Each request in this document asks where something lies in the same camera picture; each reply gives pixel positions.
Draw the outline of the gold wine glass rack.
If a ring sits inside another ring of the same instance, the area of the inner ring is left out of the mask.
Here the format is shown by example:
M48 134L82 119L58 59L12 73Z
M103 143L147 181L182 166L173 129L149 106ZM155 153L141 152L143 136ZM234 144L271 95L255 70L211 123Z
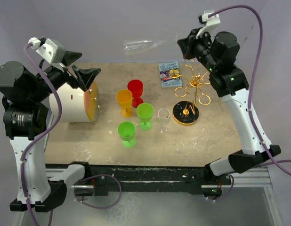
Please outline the gold wine glass rack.
M172 117L175 122L180 125L190 126L196 123L200 116L198 105L207 106L211 103L211 98L204 94L202 87L209 85L205 82L204 77L207 73L196 73L192 67L194 60L186 60L185 66L191 72L191 77L181 75L179 71L174 70L176 77L184 78L187 81L185 87L177 87L174 90L174 95L181 99L172 108Z

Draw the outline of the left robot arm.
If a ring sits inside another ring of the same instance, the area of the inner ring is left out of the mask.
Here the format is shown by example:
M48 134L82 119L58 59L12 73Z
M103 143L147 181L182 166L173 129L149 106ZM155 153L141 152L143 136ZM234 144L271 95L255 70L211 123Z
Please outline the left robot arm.
M0 66L3 122L16 158L19 183L11 211L50 212L64 203L68 188L77 181L86 185L92 178L89 164L80 161L70 163L59 176L47 177L49 110L43 100L52 93L50 88L40 74L32 74L18 61Z

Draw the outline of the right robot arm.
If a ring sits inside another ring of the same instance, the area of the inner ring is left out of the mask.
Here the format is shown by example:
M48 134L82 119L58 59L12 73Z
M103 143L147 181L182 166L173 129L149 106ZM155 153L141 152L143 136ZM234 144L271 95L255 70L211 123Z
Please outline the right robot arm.
M209 81L219 98L229 109L240 137L241 150L207 164L204 179L215 184L221 175L243 173L281 153L261 127L253 104L248 100L249 84L244 72L234 63L240 50L237 37L230 32L218 32L211 39L205 32L197 37L199 28L177 41L185 60L197 59L210 73Z

